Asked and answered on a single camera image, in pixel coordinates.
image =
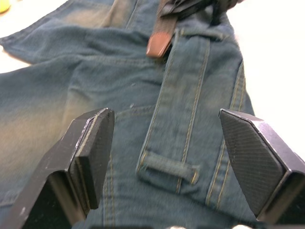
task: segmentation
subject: faded denim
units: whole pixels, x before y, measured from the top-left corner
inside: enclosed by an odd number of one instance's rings
[[[255,221],[229,163],[221,108],[253,114],[226,16],[179,22],[168,55],[145,56],[157,0],[69,0],[0,39],[33,65],[0,74],[0,222],[71,120],[115,110],[112,153],[91,225],[230,227]]]

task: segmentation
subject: white surface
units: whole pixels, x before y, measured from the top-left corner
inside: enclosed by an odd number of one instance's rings
[[[65,1],[11,0],[11,9],[0,15],[0,37],[26,28]],[[304,0],[245,0],[228,15],[244,56],[256,116],[305,160],[304,9]],[[0,50],[0,73],[26,66]]]

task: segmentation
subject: black object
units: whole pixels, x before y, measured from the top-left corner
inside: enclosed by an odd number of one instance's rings
[[[240,0],[170,0],[161,10],[161,17],[177,16],[182,20],[206,7],[213,6],[212,25],[220,23],[220,16],[233,8]]]
[[[114,112],[83,114],[43,156],[1,229],[67,229],[99,205]]]
[[[219,117],[232,168],[256,218],[305,224],[304,161],[265,121],[224,109]]]

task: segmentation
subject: blue jeans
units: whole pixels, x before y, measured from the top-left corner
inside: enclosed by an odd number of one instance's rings
[[[72,119],[115,110],[91,225],[230,227],[255,221],[229,163],[221,108],[253,114],[224,15],[178,23],[169,55],[145,56],[158,0],[69,0],[0,44],[33,65],[0,74],[0,222]]]

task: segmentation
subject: yellow object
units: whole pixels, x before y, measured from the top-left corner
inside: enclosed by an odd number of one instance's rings
[[[0,0],[0,13],[7,11],[10,7],[10,0]]]

